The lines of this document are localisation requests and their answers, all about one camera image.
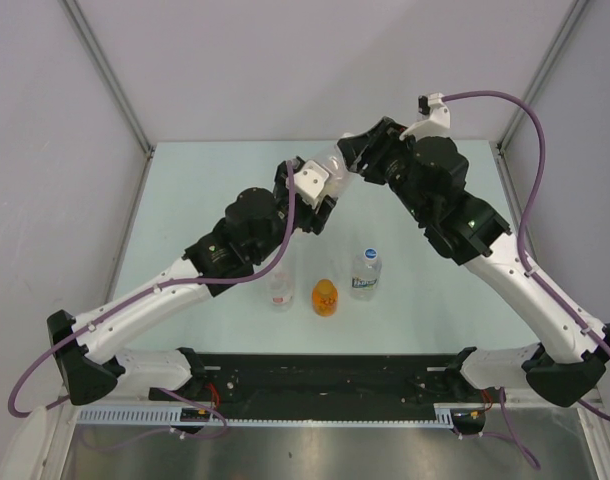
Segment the large clear bottle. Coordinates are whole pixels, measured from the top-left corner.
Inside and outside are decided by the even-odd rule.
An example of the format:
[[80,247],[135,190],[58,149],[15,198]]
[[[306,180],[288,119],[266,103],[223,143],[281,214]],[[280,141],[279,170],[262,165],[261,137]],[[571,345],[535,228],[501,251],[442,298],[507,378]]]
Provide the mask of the large clear bottle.
[[332,145],[322,150],[314,160],[328,173],[322,195],[339,200],[356,177],[346,166],[339,147]]

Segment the clear bottle blue cap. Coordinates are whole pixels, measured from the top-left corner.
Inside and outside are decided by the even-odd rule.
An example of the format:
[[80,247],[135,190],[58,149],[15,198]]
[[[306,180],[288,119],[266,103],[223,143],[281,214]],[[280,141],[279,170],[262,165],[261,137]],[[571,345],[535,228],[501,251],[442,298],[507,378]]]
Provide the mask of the clear bottle blue cap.
[[369,300],[376,293],[381,277],[382,260],[374,248],[366,248],[354,256],[351,267],[351,295]]

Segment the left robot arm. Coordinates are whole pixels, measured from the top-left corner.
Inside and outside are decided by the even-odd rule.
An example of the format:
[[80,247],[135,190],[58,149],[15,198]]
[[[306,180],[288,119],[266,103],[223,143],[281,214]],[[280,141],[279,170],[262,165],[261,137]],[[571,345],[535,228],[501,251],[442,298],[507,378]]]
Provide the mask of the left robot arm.
[[336,205],[331,170],[296,157],[279,165],[273,190],[252,187],[225,209],[211,232],[135,291],[88,312],[47,320],[69,400],[87,405],[126,375],[119,351],[166,317],[261,277],[285,253],[295,230],[319,234]]

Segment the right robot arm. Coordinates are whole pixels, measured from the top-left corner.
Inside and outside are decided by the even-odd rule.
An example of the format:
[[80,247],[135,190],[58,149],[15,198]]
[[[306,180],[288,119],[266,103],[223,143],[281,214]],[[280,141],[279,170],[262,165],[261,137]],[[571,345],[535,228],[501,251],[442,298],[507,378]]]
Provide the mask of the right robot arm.
[[487,388],[529,388],[560,407],[580,402],[610,362],[610,323],[583,313],[539,273],[509,223],[466,191],[469,162],[451,139],[404,130],[385,117],[337,147],[350,172],[388,186],[434,250],[490,286],[538,339],[515,349],[464,349],[449,366],[448,393],[469,401]]

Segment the orange juice bottle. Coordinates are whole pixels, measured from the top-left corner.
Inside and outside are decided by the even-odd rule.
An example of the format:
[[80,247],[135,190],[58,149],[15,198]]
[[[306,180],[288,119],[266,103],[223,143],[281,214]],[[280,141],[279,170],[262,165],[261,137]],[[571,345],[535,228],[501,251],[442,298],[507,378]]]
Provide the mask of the orange juice bottle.
[[319,280],[312,290],[312,307],[314,312],[322,317],[329,317],[336,313],[338,304],[338,291],[329,279]]

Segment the small clear bottle white cap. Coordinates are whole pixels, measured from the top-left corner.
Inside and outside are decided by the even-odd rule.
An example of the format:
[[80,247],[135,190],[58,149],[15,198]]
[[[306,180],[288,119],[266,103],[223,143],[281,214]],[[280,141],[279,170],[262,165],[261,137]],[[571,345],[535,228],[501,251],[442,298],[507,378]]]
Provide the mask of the small clear bottle white cap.
[[267,290],[271,305],[278,310],[288,310],[293,305],[295,283],[291,271],[282,263],[267,275]]

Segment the right aluminium frame post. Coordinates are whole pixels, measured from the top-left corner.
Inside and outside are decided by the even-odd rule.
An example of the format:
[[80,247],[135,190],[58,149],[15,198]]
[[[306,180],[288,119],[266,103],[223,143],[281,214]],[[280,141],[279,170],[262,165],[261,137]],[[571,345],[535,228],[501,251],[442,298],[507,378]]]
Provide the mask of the right aluminium frame post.
[[[592,1],[590,0],[574,0],[571,2],[562,23],[557,28],[552,41],[522,95],[523,102],[528,106],[535,107],[536,101],[544,91],[591,5]],[[496,142],[496,147],[499,151],[505,151],[509,147],[526,116],[527,114],[521,107],[516,106],[514,108],[508,124],[503,130],[500,139]]]

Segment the aluminium frame post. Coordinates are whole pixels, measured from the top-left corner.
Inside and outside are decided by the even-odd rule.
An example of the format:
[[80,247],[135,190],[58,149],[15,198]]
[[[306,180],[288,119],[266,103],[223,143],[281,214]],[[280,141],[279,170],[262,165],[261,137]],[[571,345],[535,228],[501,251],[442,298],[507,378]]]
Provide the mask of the aluminium frame post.
[[[592,1],[590,0],[574,0],[571,2],[562,23],[557,28],[552,41],[522,95],[523,102],[528,106],[535,107],[536,101],[544,91],[591,5]],[[526,116],[527,114],[521,107],[516,106],[514,108],[508,124],[503,130],[500,139],[496,142],[496,147],[499,151],[505,151],[509,147]]]
[[63,9],[74,33],[78,37],[79,42],[109,93],[120,116],[126,123],[131,135],[142,152],[146,156],[149,156],[153,151],[152,143],[148,139],[128,96],[111,66],[101,42],[98,40],[80,3],[75,0],[59,0],[58,4]]

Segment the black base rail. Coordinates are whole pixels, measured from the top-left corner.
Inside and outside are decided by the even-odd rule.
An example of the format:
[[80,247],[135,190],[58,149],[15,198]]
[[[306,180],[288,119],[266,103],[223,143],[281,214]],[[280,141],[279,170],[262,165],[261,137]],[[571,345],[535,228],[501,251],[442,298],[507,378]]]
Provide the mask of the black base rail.
[[430,420],[439,403],[489,407],[493,387],[470,386],[458,354],[194,355],[186,399],[216,399],[229,420]]

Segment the left aluminium frame post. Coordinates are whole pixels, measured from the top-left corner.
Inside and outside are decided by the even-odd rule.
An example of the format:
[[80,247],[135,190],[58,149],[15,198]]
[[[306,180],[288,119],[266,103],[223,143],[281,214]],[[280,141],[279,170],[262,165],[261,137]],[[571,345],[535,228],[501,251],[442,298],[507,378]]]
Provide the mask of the left aluminium frame post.
[[146,156],[149,156],[153,151],[152,143],[148,139],[128,96],[111,66],[101,42],[98,40],[80,3],[75,0],[59,0],[58,4],[63,9],[74,33],[78,37],[79,42],[109,93],[120,116],[126,123],[131,135],[142,152]]

